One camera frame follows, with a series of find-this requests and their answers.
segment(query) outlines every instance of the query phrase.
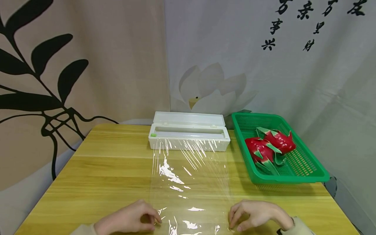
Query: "lotus flower print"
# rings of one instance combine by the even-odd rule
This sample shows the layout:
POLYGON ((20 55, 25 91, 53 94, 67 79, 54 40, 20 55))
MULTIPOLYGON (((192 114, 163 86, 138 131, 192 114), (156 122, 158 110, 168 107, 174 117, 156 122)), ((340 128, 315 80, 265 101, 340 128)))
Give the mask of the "lotus flower print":
POLYGON ((172 92, 171 110, 227 116, 242 110, 257 94, 257 91, 246 90, 246 87, 244 73, 224 79, 219 63, 209 65, 203 71, 195 65, 180 79, 180 97, 172 92))

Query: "fabric backdrop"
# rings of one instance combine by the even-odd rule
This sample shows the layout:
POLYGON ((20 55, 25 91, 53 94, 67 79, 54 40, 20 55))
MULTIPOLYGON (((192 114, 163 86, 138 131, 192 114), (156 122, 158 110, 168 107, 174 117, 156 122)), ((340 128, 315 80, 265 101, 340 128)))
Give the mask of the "fabric backdrop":
POLYGON ((375 11, 367 0, 165 0, 171 111, 283 116, 335 177, 327 187, 347 216, 376 234, 375 11))
POLYGON ((0 121, 28 115, 0 123, 0 233, 11 235, 51 184, 53 157, 58 173, 72 155, 67 145, 170 103, 162 0, 9 0, 0 16, 0 121))

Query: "red dragon fruit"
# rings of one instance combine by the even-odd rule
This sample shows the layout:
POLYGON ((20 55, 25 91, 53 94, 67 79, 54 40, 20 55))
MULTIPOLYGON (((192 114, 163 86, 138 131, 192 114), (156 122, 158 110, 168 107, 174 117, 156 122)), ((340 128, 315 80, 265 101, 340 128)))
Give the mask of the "red dragon fruit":
POLYGON ((279 149, 282 154, 289 153, 296 149, 291 131, 288 136, 285 136, 279 130, 274 131, 262 127, 258 127, 257 130, 263 132, 265 134, 264 139, 268 140, 273 146, 279 149))
POLYGON ((274 147, 269 141, 259 137, 248 138, 245 142, 256 166, 265 171, 270 171, 274 175, 279 175, 273 165, 275 152, 281 153, 279 149, 274 147))

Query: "beige sleeve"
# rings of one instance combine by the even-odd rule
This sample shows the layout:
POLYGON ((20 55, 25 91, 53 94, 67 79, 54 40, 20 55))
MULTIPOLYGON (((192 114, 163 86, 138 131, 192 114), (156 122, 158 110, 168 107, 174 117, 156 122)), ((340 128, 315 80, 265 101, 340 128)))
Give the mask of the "beige sleeve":
POLYGON ((282 231, 280 230, 280 234, 282 235, 315 235, 298 217, 293 217, 295 226, 288 230, 282 231))
POLYGON ((89 226, 82 224, 71 235, 97 235, 97 233, 94 229, 94 224, 89 226))

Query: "table surface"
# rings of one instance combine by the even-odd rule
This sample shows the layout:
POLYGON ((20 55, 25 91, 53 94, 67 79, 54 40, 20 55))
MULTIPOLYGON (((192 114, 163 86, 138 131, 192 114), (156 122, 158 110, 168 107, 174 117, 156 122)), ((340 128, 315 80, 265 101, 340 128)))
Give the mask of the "table surface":
MULTIPOLYGON (((153 166, 149 130, 150 126, 96 126, 16 234, 70 234, 82 223, 94 223, 138 199, 148 200, 153 166)), ((252 184, 233 131, 229 134, 231 143, 225 153, 234 201, 276 203, 299 216, 317 235, 358 234, 321 183, 252 184)), ((277 229, 269 222, 245 234, 271 235, 277 229)))

